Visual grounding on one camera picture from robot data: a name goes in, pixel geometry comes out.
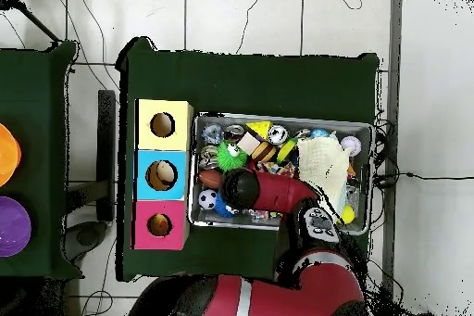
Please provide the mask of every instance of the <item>shape sorter box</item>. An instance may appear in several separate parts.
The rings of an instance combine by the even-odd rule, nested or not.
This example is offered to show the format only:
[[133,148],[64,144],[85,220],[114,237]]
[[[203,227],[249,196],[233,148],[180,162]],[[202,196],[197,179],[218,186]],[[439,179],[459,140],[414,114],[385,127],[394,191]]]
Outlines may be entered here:
[[[135,114],[137,117],[135,122],[138,125],[138,149],[188,151],[193,108],[186,101],[137,99]],[[163,119],[161,125],[170,126],[170,133],[154,131],[154,122],[160,118]]]
[[[137,99],[135,118],[137,175],[131,247],[181,250],[189,233],[186,209],[193,108],[186,101]],[[161,176],[167,172],[172,181]]]
[[[135,204],[135,245],[133,249],[181,250],[189,233],[186,221],[186,202],[181,200],[139,200]],[[170,222],[167,235],[153,235],[148,222],[156,214],[166,216]]]

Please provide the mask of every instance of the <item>white stripe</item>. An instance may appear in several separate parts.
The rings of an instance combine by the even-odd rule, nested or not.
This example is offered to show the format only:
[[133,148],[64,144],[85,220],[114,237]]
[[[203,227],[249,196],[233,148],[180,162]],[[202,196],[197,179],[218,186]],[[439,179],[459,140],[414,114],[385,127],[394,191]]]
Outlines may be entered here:
[[235,316],[248,316],[250,310],[250,296],[252,295],[252,284],[241,277],[241,295],[239,297],[239,306]]

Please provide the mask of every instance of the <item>green tablecloth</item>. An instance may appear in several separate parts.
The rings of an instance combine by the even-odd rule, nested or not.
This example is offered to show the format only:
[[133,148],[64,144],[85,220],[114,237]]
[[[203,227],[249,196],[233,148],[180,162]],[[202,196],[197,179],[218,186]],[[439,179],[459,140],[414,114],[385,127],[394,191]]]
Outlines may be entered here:
[[31,240],[17,255],[0,258],[2,276],[75,278],[80,271],[61,253],[66,171],[65,80],[76,44],[34,50],[0,49],[0,122],[17,138],[21,162],[0,187],[31,218]]
[[[192,226],[182,251],[130,249],[133,101],[186,100],[197,111],[373,123],[379,60],[306,56],[264,57],[160,52],[134,38],[119,55],[120,146],[125,214],[118,211],[118,278],[174,272],[227,273],[272,278],[277,234],[268,231]],[[357,239],[366,246],[368,236]]]

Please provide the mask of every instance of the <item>yellow ball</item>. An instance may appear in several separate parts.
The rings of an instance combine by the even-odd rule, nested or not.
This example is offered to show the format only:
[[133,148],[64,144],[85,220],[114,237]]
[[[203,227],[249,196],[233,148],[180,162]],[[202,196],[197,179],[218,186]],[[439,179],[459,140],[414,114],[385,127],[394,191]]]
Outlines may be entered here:
[[343,215],[341,217],[343,218],[344,225],[347,225],[354,220],[356,214],[354,213],[354,209],[351,206],[345,206]]

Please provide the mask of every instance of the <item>orange bowl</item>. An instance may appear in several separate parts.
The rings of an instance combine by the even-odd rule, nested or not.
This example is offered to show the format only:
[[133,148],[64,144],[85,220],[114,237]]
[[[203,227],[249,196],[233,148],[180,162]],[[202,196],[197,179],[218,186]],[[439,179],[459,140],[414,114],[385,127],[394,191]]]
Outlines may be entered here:
[[0,124],[0,186],[5,184],[19,165],[19,144],[10,131]]

